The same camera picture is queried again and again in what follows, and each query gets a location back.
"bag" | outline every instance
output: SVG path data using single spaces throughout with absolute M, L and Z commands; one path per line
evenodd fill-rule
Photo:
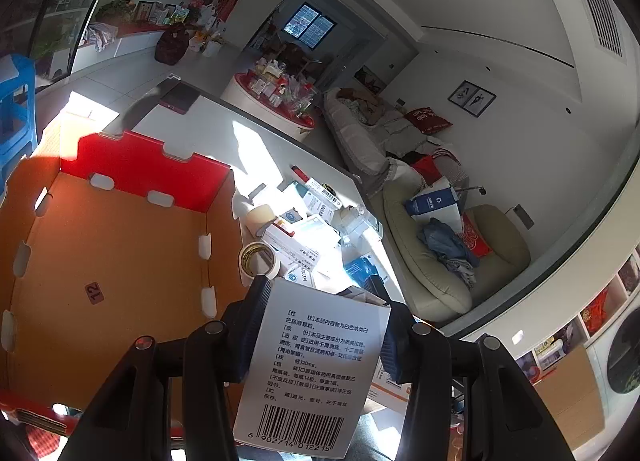
M 456 234 L 463 233 L 458 196 L 447 178 L 440 178 L 403 204 L 406 212 L 420 225 L 427 224 L 431 218 L 436 218 L 448 225 Z
M 189 34 L 183 24 L 176 24 L 162 34 L 156 44 L 156 60 L 174 66 L 189 47 Z

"air vent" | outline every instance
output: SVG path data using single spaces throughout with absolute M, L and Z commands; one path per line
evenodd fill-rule
M 593 24 L 600 45 L 618 56 L 622 56 L 622 44 L 620 34 L 613 16 L 610 0 L 587 0 Z

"washing machine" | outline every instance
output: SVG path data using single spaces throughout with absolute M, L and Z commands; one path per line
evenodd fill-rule
M 625 311 L 588 346 L 605 417 L 604 430 L 574 451 L 577 461 L 600 457 L 628 418 L 640 395 L 640 289 Z

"cardboard box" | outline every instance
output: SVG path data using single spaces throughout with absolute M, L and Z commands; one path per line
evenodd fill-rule
M 534 388 L 575 450 L 604 429 L 598 384 L 584 346 L 577 346 L 552 369 Z
M 230 168 L 200 155 L 168 157 L 162 142 L 140 134 L 97 131 L 93 120 L 62 112 L 7 182 L 0 313 L 14 315 L 15 347 L 0 349 L 0 404 L 85 409 L 137 337 L 178 339 L 206 323 L 204 287 L 215 288 L 217 317 L 246 293 Z M 96 173 L 114 188 L 92 186 Z M 149 202 L 151 191 L 173 204 Z M 202 258 L 198 240 L 207 234 L 211 254 Z M 234 415 L 241 387 L 228 395 Z M 173 401 L 180 419 L 179 383 Z
M 382 366 L 382 361 L 378 359 L 378 364 L 376 365 L 376 370 L 373 373 L 373 379 L 371 380 L 371 386 L 369 388 L 369 399 L 372 399 L 380 405 L 384 405 L 392 411 L 404 414 L 410 396 L 411 384 L 404 383 L 398 385 L 395 383 Z

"masking tape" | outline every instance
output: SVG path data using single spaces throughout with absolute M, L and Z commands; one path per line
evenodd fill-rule
M 262 258 L 268 261 L 267 267 L 269 268 L 266 273 L 255 273 L 251 268 L 251 260 L 254 255 L 262 252 Z M 262 241 L 254 241 L 249 243 L 242 250 L 238 256 L 238 266 L 240 269 L 240 279 L 243 285 L 250 285 L 256 275 L 266 275 L 270 281 L 280 271 L 280 260 L 276 256 L 276 250 Z
M 244 217 L 244 224 L 251 232 L 251 235 L 257 237 L 258 230 L 273 221 L 275 218 L 276 215 L 273 213 L 273 210 L 271 210 L 269 205 L 260 205 L 253 210 L 249 210 L 247 215 Z

